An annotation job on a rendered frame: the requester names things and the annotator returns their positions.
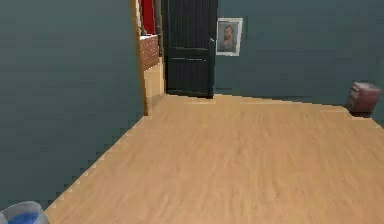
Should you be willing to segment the black room door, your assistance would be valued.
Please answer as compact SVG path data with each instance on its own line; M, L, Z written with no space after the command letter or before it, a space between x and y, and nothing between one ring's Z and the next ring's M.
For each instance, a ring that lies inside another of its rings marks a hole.
M212 98L218 0L162 0L165 92Z

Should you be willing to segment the brown chest of drawers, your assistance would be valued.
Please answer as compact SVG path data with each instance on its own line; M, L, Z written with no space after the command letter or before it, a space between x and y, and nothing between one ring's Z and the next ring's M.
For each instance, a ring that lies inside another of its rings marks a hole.
M140 37L140 52L143 70L146 71L159 63L159 45L157 35Z

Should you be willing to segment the white framed portrait picture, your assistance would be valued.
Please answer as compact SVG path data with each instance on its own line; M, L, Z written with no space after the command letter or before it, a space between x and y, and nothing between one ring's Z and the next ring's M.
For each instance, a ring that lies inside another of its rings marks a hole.
M242 18L219 18L217 21L216 54L239 56L242 36Z

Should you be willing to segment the red curtain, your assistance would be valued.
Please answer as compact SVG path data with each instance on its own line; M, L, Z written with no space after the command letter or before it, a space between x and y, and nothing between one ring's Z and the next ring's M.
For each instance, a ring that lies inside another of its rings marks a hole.
M155 34L153 0L140 0L143 28L148 34Z

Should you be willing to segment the dark red box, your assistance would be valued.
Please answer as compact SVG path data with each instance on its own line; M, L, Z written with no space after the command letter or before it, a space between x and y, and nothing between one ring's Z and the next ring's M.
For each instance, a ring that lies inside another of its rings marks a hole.
M354 82L347 98L346 108L352 113L371 113L380 94L381 90L373 84Z

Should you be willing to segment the grey bin with blue inside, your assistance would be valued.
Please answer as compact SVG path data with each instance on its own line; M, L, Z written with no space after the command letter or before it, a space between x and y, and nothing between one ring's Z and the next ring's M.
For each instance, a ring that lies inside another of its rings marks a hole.
M50 222L39 203L25 201L0 211L0 224L50 224Z

